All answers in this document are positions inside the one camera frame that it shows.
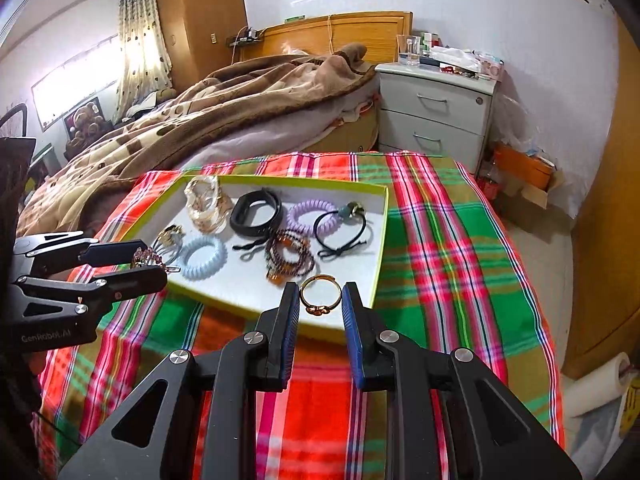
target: light blue spiral hair tie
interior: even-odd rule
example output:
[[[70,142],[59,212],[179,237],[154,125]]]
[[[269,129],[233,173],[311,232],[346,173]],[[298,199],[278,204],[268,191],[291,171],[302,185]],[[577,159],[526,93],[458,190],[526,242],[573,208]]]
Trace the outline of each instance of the light blue spiral hair tie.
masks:
[[[211,247],[213,254],[200,264],[189,264],[193,253],[203,247]],[[204,235],[190,240],[180,251],[180,266],[182,275],[187,280],[196,281],[210,278],[218,272],[226,262],[226,247],[219,238]]]

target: purple spiral hair tie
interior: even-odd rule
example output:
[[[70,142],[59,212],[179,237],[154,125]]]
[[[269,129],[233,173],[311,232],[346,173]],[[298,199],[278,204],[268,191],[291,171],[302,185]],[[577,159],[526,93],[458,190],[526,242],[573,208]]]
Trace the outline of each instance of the purple spiral hair tie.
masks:
[[[311,237],[314,233],[314,227],[309,224],[301,224],[298,222],[300,215],[311,211],[324,211],[326,213],[336,212],[335,215],[328,216],[319,226],[318,234],[327,236],[338,229],[340,217],[337,215],[337,207],[326,200],[306,200],[296,204],[287,213],[287,225],[290,229],[294,229],[305,236]]]

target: white tray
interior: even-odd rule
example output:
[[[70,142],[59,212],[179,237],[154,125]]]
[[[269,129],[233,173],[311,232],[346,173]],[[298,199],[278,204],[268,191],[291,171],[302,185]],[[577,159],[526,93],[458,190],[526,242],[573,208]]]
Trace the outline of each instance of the white tray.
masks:
[[[126,233],[125,239],[141,238],[151,245],[158,233],[171,224],[181,225],[186,232],[185,243],[200,233],[191,222],[186,206],[184,188],[194,173],[186,174],[175,182],[154,204],[138,219]],[[385,186],[345,182],[338,180],[319,180],[312,178],[289,178],[268,176],[222,175],[220,186],[229,195],[232,202],[252,190],[265,187],[274,191],[282,200],[285,210],[290,206],[309,199],[321,199],[340,207],[349,202],[359,202],[366,210],[367,228],[362,239],[366,245],[344,253],[331,261],[321,261],[317,252],[321,249],[312,238],[311,250],[316,258],[315,268],[306,276],[297,278],[298,284],[314,274],[330,274],[340,286],[345,282],[356,282],[362,303],[371,307],[376,293],[382,248],[385,239],[388,192]],[[261,224],[273,213],[267,205],[252,206],[248,222]],[[321,212],[312,212],[300,217],[300,221],[313,224]],[[283,226],[286,225],[286,211]],[[353,238],[360,229],[360,222],[344,223],[337,232],[328,236],[325,243],[338,247]],[[247,318],[255,318],[264,310],[277,307],[282,295],[282,285],[277,286],[266,279],[264,249],[253,251],[235,251],[232,245],[251,242],[252,238],[241,237],[229,225],[218,235],[226,247],[226,263],[213,276],[199,281],[183,278],[181,273],[169,275],[168,286],[206,305],[224,308]],[[207,257],[207,248],[192,256],[190,262]],[[337,298],[335,285],[329,282],[313,282],[305,289],[305,297],[313,304],[331,304]],[[304,307],[300,309],[299,332],[304,335],[325,340],[344,341],[344,327],[340,305],[330,314],[312,316]]]

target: polka dot curtain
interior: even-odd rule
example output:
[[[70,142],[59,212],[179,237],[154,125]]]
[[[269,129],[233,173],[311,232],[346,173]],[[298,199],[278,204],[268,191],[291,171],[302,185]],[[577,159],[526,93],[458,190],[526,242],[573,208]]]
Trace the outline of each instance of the polka dot curtain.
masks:
[[[155,90],[171,88],[171,60],[164,45],[156,0],[120,0],[120,51],[124,72],[118,83],[113,123]]]

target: brown blanket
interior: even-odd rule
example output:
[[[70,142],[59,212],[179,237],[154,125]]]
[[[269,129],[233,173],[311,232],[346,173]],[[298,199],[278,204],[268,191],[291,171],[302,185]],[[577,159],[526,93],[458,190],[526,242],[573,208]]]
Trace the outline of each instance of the brown blanket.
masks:
[[[217,70],[76,156],[34,193],[17,235],[76,229],[93,235],[147,171],[174,168],[221,136],[364,85],[375,75],[362,61],[366,51],[350,43],[331,56],[267,56]],[[96,222],[89,213],[98,209]]]

